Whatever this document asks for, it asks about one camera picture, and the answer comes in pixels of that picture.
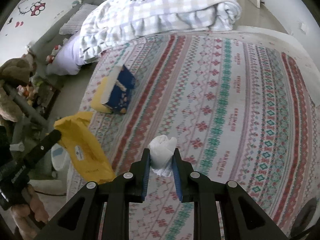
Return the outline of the person's left hand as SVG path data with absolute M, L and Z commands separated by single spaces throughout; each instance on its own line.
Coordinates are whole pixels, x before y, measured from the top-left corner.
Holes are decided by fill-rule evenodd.
M 20 204 L 11 207 L 11 215 L 15 221 L 22 239 L 34 239 L 37 235 L 36 230 L 27 222 L 31 211 L 34 213 L 37 222 L 48 223 L 49 215 L 44 208 L 43 202 L 39 199 L 32 185 L 28 185 L 28 194 L 30 196 L 29 204 Z

